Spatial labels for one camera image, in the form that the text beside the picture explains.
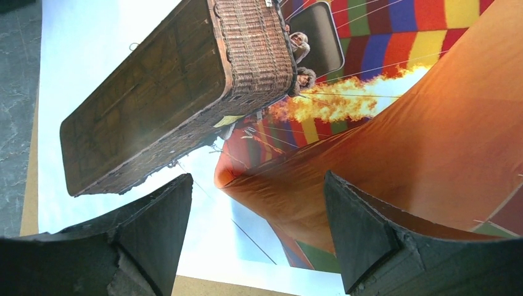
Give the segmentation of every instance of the sky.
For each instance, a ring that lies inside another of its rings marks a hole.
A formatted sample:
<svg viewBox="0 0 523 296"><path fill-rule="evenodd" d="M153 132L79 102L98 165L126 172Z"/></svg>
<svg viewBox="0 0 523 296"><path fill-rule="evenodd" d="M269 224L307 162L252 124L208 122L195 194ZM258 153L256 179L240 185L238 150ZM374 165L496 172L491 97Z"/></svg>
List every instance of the sky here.
<svg viewBox="0 0 523 296"><path fill-rule="evenodd" d="M214 186L220 154L210 147L182 158L180 166L153 174L125 195L68 195L59 139L61 122L130 54L130 44L140 43L177 3L179 0L43 1L40 232L57 232L95 218L188 172L195 185L178 274L297 295L342 295L339 274L290 268L268 223Z"/></svg>

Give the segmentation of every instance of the rope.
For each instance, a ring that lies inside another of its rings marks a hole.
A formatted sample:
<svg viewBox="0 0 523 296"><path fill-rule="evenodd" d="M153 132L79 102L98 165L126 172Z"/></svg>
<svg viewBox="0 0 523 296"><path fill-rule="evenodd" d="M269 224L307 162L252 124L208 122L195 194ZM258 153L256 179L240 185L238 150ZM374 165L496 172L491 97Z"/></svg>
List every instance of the rope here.
<svg viewBox="0 0 523 296"><path fill-rule="evenodd" d="M349 8L344 8L344 9L340 9L338 11L335 11L333 12L332 14L337 14L339 12L343 12L343 11L347 11L347 10L350 10L350 9L353 9L353 8L358 8L360 6L364 6L364 5L367 5L367 4L370 4L370 3L374 3L374 2L378 2L378 1L383 1L383 0L372 0L372 1L368 1L366 3L362 3L362 4L358 4L358 5L354 5L352 7L349 7Z"/></svg>
<svg viewBox="0 0 523 296"><path fill-rule="evenodd" d="M379 96L372 94L329 94L328 92L302 92L302 94L326 94L329 96L344 96L344 97L400 97L400 96Z"/></svg>
<svg viewBox="0 0 523 296"><path fill-rule="evenodd" d="M265 142L264 140L260 139L258 136L254 135L254 134L252 135L252 139L253 139L254 141L257 141L257 142L259 142L259 143L262 143L262 144L265 145L266 147L269 147L270 149L272 149L272 150L275 151L276 153L279 153L279 154L284 154L284 153L285 153L283 150L278 149L278 148L276 148L275 146L272 146L271 144Z"/></svg>
<svg viewBox="0 0 523 296"><path fill-rule="evenodd" d="M341 27L343 27L343 26L348 25L349 23L352 23L352 22L354 22L354 21L356 21L356 20L359 20L359 19L361 19L362 17L366 17L367 15L372 14L373 12L376 12L376 11L381 10L381 9L383 9L383 8L389 7L389 6L391 6L392 4L396 4L396 3L399 3L399 2L402 2L402 1L403 1L403 0L396 0L396 1L391 2L391 3L388 3L387 5L384 5L384 6L380 7L380 8L377 8L377 9L374 9L374 10L372 10L372 11L370 11L370 12L367 12L367 13L364 14L364 15L361 15L361 16L359 16L359 17L353 19L353 20L348 21L347 23L344 23L344 24L341 25L341 26L338 26L338 27L336 28L336 30L338 30L339 28L341 28Z"/></svg>
<svg viewBox="0 0 523 296"><path fill-rule="evenodd" d="M318 83L317 85L324 84L324 83L327 83L327 82L330 82L330 81L334 81L334 80L340 80L340 79L343 79L343 78L346 78L346 77L350 77L350 76L354 76L354 75L357 75L357 74L367 73L367 72L370 72L370 71L376 71L376 70L379 70L379 69L400 65L400 64L403 64L403 63L408 63L408 62L410 62L412 60L425 59L426 57L432 57L432 56L436 56L436 55L439 55L439 54L444 54L446 52L448 52L448 50L447 51L436 52L435 54L424 55L422 57L416 57L416 58L413 58L413 59L404 60L404 61L393 63L393 64L388 64L388 65L385 65L385 66L382 66L382 67L377 67L377 68L373 68L373 69L369 69L369 70L365 70L365 71L360 71L360 72L344 75L344 76L341 76L341 77L337 77L337 78L326 80L324 82Z"/></svg>

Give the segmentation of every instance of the red panel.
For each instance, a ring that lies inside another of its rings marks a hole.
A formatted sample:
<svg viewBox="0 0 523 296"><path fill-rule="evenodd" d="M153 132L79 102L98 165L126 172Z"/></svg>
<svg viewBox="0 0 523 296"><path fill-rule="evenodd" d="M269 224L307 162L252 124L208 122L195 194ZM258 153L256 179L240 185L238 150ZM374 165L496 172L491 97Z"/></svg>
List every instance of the red panel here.
<svg viewBox="0 0 523 296"><path fill-rule="evenodd" d="M419 31L447 29L444 0L414 0L414 13Z"/></svg>
<svg viewBox="0 0 523 296"><path fill-rule="evenodd" d="M294 140L296 141L296 145L298 147L306 146L307 139L305 138L305 134L303 133L302 124L297 121L291 120L290 127L294 131Z"/></svg>
<svg viewBox="0 0 523 296"><path fill-rule="evenodd" d="M316 132L320 140L326 139L332 136L331 124L321 120L320 118L314 118L314 124L316 125Z"/></svg>
<svg viewBox="0 0 523 296"><path fill-rule="evenodd" d="M467 31L467 28L463 29L451 29L447 31L447 35L445 36L445 39L443 40L442 45L442 53L440 54L440 59L446 54L445 51L449 50L458 39L460 39L461 35L463 35Z"/></svg>
<svg viewBox="0 0 523 296"><path fill-rule="evenodd" d="M494 0L479 0L479 14L483 14L492 2L494 2Z"/></svg>
<svg viewBox="0 0 523 296"><path fill-rule="evenodd" d="M414 40L416 40L416 33L414 32L392 35L389 40L389 46L387 46L387 52L383 58L383 65L388 66L383 68L383 75L395 77L398 75L398 68L406 68Z"/></svg>
<svg viewBox="0 0 523 296"><path fill-rule="evenodd" d="M334 24L339 27L345 23L348 23L348 1L347 0L332 0L331 10L332 16L334 17ZM340 38L350 37L350 26L344 25L337 29Z"/></svg>

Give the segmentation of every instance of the marble floor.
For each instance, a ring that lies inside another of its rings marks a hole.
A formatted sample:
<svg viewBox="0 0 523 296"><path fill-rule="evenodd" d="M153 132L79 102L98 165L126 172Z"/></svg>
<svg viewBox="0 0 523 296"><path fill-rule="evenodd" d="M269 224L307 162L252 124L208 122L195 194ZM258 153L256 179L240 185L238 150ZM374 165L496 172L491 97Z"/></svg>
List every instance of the marble floor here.
<svg viewBox="0 0 523 296"><path fill-rule="evenodd" d="M41 32L38 1L0 14L0 236L20 233Z"/></svg>

